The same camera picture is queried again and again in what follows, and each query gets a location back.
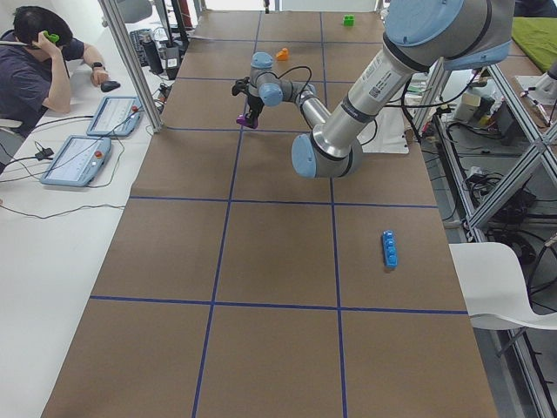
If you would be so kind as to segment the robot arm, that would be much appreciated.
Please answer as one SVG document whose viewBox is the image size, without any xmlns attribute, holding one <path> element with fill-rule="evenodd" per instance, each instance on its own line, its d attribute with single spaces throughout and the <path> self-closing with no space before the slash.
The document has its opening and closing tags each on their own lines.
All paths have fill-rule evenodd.
<svg viewBox="0 0 557 418">
<path fill-rule="evenodd" d="M 445 70 L 479 69 L 504 60 L 510 49 L 512 1 L 393 1 L 385 18 L 383 46 L 334 111 L 308 83 L 272 72 L 273 59 L 252 56 L 251 72 L 235 81 L 232 95 L 247 97 L 238 124 L 256 128 L 266 106 L 294 103 L 307 134 L 292 143 L 292 166 L 306 178 L 339 178 L 355 172 L 363 157 L 358 135 L 415 73 L 438 59 Z"/>
</svg>

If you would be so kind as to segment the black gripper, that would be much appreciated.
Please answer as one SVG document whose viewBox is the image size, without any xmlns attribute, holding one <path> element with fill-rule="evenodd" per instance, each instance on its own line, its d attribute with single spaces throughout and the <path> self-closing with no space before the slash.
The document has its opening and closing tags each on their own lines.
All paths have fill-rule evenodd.
<svg viewBox="0 0 557 418">
<path fill-rule="evenodd" d="M 250 78 L 237 79 L 232 86 L 232 95 L 236 97 L 243 93 L 247 97 L 249 111 L 245 114 L 245 126 L 251 129 L 258 128 L 258 117 L 264 108 L 263 100 L 257 95 L 258 91 L 252 88 Z"/>
</svg>

